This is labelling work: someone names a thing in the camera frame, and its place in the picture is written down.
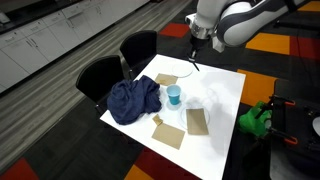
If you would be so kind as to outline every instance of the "white table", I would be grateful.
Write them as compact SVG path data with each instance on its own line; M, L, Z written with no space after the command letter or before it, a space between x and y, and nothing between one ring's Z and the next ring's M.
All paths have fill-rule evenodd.
M187 61L157 55L137 77L146 75L155 79L158 73L171 74L177 63L193 66ZM158 113L144 114L130 125L119 125L106 111L101 120L127 134L158 154L166 157L201 179L222 179L232 132L239 107L245 75L197 64L187 77L178 78L176 84L182 89L181 103L170 106L166 95L166 86L160 87L162 109ZM185 105L201 103L208 111L210 121L209 135L189 135L181 126L181 112ZM185 131L179 150L153 139L156 128L152 120L159 114L164 123Z

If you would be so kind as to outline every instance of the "kitchen counter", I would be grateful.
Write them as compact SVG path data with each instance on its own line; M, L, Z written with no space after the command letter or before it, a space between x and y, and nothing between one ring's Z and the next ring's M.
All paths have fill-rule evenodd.
M55 0L46 0L9 12L6 15L11 21L0 24L0 34L21 27L80 1L81 0L59 0L56 2Z

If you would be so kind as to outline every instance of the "navy blue cloth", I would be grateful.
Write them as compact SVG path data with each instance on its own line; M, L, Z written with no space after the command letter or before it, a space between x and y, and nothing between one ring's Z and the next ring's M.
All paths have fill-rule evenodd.
M135 122L141 113L160 111L159 88L160 85L148 76L116 83L107 99L112 117L117 123L125 125Z

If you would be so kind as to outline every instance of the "chair backrest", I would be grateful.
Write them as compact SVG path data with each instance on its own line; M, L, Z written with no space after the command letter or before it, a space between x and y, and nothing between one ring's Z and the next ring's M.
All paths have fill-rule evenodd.
M112 86L124 79L120 57L99 58L88 64L80 73L76 87L88 98L98 103Z
M122 42L120 51L130 68L152 59L157 54L157 32L143 30L131 34Z

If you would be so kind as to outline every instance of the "yellow carpet tile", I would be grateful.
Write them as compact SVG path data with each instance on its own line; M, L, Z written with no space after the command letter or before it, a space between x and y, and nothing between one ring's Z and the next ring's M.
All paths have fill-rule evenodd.
M259 33L247 43L246 48L289 55L290 36Z
M320 1L310 1L306 5L299 8L298 11L320 12Z
M148 174L143 172L136 165L133 165L128 172L125 180L153 180Z
M273 94L277 78L241 69L238 72L246 75L241 102L250 106L256 105L258 101L267 103Z

